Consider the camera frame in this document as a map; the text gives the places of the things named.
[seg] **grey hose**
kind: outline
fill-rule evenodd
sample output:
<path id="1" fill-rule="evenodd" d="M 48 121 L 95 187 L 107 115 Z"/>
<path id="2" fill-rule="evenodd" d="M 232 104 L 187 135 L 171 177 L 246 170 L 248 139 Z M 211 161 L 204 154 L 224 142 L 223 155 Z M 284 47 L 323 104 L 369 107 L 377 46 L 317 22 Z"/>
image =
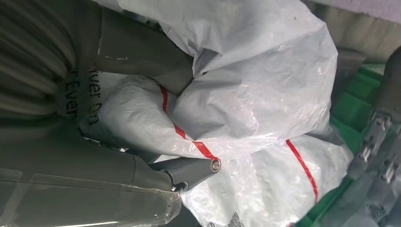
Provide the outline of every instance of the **grey hose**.
<path id="1" fill-rule="evenodd" d="M 54 113 L 57 82 L 78 70 L 145 75 L 179 94 L 192 80 L 192 58 L 89 0 L 0 0 L 0 110 Z"/>

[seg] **red stripe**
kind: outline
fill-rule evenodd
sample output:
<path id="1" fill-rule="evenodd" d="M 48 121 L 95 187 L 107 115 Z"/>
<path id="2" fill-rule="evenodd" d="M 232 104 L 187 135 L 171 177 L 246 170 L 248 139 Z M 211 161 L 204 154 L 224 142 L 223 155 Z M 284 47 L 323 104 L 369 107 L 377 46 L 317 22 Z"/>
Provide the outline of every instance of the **red stripe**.
<path id="1" fill-rule="evenodd" d="M 163 94 L 163 111 L 167 114 L 167 98 L 168 98 L 168 93 L 167 90 L 160 86 L 160 90 L 162 91 Z M 174 124 L 174 128 L 175 128 L 175 132 L 180 135 L 183 139 L 186 139 L 185 136 L 185 132 L 180 129 L 180 127 L 178 127 L 176 124 Z M 218 159 L 217 157 L 215 157 L 214 155 L 212 155 L 212 153 L 210 152 L 210 150 L 205 146 L 205 144 L 203 144 L 202 142 L 196 142 L 196 141 L 192 141 L 192 143 L 196 146 L 196 148 L 207 158 L 210 159 Z"/>
<path id="2" fill-rule="evenodd" d="M 163 94 L 163 111 L 164 113 L 167 113 L 167 97 L 168 97 L 167 90 L 162 86 L 160 86 L 160 90 L 162 91 Z"/>
<path id="3" fill-rule="evenodd" d="M 302 159 L 301 155 L 299 154 L 299 152 L 297 151 L 297 149 L 295 148 L 295 146 L 291 143 L 291 141 L 286 140 L 287 145 L 289 146 L 289 148 L 291 149 L 292 153 L 294 153 L 295 157 L 298 159 L 298 162 L 301 164 L 302 168 L 304 169 L 306 175 L 309 178 L 309 181 L 311 182 L 313 191 L 314 191 L 314 202 L 317 203 L 317 198 L 319 196 L 319 192 L 317 191 L 317 185 L 316 185 L 316 181 L 314 180 L 311 171 L 309 171 L 309 168 L 306 166 L 304 160 Z"/>

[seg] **green plastic crate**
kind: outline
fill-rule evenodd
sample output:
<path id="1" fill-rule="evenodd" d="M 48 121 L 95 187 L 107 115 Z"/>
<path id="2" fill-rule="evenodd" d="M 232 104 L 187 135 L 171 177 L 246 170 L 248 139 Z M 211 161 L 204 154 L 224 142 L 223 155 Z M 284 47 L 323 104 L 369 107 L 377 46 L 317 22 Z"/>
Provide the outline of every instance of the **green plastic crate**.
<path id="1" fill-rule="evenodd" d="M 358 152 L 366 132 L 369 116 L 383 81 L 383 72 L 384 65 L 362 65 L 333 107 L 330 122 L 340 130 L 341 136 L 354 154 Z M 320 227 L 320 218 L 351 184 L 352 180 L 345 177 L 341 185 L 327 193 L 296 226 Z"/>

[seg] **white plastic bag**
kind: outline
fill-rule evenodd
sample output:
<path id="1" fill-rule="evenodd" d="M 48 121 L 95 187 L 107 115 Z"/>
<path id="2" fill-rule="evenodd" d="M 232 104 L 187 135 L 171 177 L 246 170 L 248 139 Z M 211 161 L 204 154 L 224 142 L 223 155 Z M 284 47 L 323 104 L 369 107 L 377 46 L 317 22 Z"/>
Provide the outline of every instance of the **white plastic bag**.
<path id="1" fill-rule="evenodd" d="M 184 205 L 204 227 L 296 223 L 341 183 L 352 159 L 344 142 L 338 143 L 339 134 L 326 126 L 315 135 L 330 142 L 303 135 L 222 160 L 219 173 L 182 193 Z"/>
<path id="2" fill-rule="evenodd" d="M 173 42 L 195 56 L 195 80 L 169 117 L 214 157 L 256 152 L 305 134 L 327 114 L 337 52 L 325 24 L 303 3 L 118 2 L 158 20 Z M 187 146 L 175 150 L 200 157 Z"/>

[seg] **ribbed hose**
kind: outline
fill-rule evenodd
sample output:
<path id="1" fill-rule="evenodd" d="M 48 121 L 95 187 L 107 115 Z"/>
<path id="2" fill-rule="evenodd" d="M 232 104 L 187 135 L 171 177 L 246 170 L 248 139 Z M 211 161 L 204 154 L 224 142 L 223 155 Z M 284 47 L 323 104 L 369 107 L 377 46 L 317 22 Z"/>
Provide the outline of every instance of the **ribbed hose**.
<path id="1" fill-rule="evenodd" d="M 75 67 L 71 37 L 40 1 L 0 1 L 0 110 L 54 113 L 56 82 Z"/>

